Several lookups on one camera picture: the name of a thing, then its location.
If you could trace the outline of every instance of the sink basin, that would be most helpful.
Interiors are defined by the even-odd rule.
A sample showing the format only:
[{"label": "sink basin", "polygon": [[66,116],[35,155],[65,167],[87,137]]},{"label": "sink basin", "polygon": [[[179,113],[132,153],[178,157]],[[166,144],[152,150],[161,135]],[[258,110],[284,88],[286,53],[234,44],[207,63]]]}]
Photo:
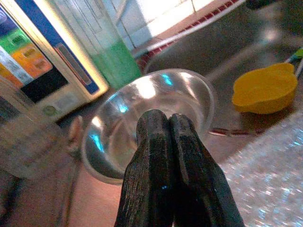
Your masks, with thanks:
[{"label": "sink basin", "polygon": [[[231,102],[233,83],[245,72],[284,62],[302,46],[302,14],[302,0],[280,0],[257,10],[241,4],[157,54],[146,72],[167,68],[195,71],[209,79],[218,94],[215,128],[267,129],[297,109],[302,99],[297,95],[291,107],[274,114],[240,114]],[[302,90],[300,80],[297,94]]]},{"label": "sink basin", "polygon": [[121,184],[137,150],[136,126],[151,109],[188,116],[200,138],[207,134],[215,110],[212,86],[201,75],[180,69],[140,77],[114,93],[96,111],[82,141],[82,161],[95,178]]}]

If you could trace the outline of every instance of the yellow scoop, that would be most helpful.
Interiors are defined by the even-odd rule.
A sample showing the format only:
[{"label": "yellow scoop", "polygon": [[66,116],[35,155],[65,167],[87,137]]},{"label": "yellow scoop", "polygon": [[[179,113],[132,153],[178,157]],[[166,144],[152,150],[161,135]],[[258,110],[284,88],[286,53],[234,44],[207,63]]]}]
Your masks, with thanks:
[{"label": "yellow scoop", "polygon": [[297,85],[292,64],[274,64],[240,76],[233,85],[232,103],[239,112],[274,113],[292,103]]}]

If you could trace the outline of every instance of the red tile border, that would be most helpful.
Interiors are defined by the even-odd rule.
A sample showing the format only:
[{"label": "red tile border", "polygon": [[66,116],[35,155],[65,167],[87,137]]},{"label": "red tile border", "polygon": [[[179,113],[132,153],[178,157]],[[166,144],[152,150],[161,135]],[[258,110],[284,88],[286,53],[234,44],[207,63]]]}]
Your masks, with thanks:
[{"label": "red tile border", "polygon": [[210,18],[213,17],[213,14],[212,14],[212,13],[209,13],[209,14],[207,14],[205,17],[206,17],[206,19],[210,19]]},{"label": "red tile border", "polygon": [[148,62],[148,61],[143,61],[143,60],[141,60],[141,59],[136,60],[136,63],[137,63],[137,65],[138,65],[138,67],[139,67],[141,73],[144,72],[144,69],[145,69],[145,67],[146,67],[146,65],[147,65],[147,62]]},{"label": "red tile border", "polygon": [[193,27],[192,25],[187,26],[187,27],[185,28],[185,30],[189,30],[189,29],[191,29],[192,27]]},{"label": "red tile border", "polygon": [[167,45],[170,46],[172,44],[174,44],[176,41],[171,41],[170,43],[168,43]]},{"label": "red tile border", "polygon": [[148,62],[151,58],[147,54],[145,54],[140,59],[144,62]]},{"label": "red tile border", "polygon": [[152,51],[148,52],[147,54],[150,58],[155,55]]},{"label": "red tile border", "polygon": [[167,48],[168,47],[168,45],[167,44],[165,44],[165,45],[163,45],[163,46],[161,46],[161,47],[159,47],[161,50],[164,50],[165,48]]},{"label": "red tile border", "polygon": [[153,52],[154,54],[157,54],[157,53],[161,52],[161,49],[160,49],[160,48],[157,48],[157,49],[154,49],[152,52]]},{"label": "red tile border", "polygon": [[228,2],[224,3],[224,5],[225,5],[226,7],[229,7],[229,6],[232,5],[232,2],[228,1]]},{"label": "red tile border", "polygon": [[218,9],[212,11],[212,14],[217,15],[218,13],[220,13],[220,11]]},{"label": "red tile border", "polygon": [[182,30],[178,31],[178,33],[182,33],[182,32],[184,32],[184,31],[186,31],[186,30],[185,30],[185,29],[182,29]]},{"label": "red tile border", "polygon": [[226,6],[225,6],[225,5],[222,5],[222,6],[220,6],[218,9],[219,9],[220,11],[223,11],[223,10],[226,9]]},{"label": "red tile border", "polygon": [[198,20],[200,23],[206,21],[206,18],[205,17],[201,17],[199,20]]},{"label": "red tile border", "polygon": [[196,21],[196,22],[192,23],[191,25],[194,27],[194,26],[196,26],[198,24],[200,24],[199,21]]}]

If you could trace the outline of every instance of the stainless steel sink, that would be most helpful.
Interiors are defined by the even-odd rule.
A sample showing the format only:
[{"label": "stainless steel sink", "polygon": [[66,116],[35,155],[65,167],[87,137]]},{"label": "stainless steel sink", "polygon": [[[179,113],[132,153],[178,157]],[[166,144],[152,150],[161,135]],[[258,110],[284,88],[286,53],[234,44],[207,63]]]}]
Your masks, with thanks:
[{"label": "stainless steel sink", "polygon": [[[252,134],[266,130],[302,105],[303,79],[299,80],[294,104],[267,115],[236,112],[231,102],[232,86],[241,74],[284,62],[303,46],[302,15],[302,0],[280,0],[256,10],[243,3],[156,55],[146,72],[167,68],[196,71],[211,81],[218,94],[213,127]],[[210,135],[205,144],[221,162],[254,139]]]}]

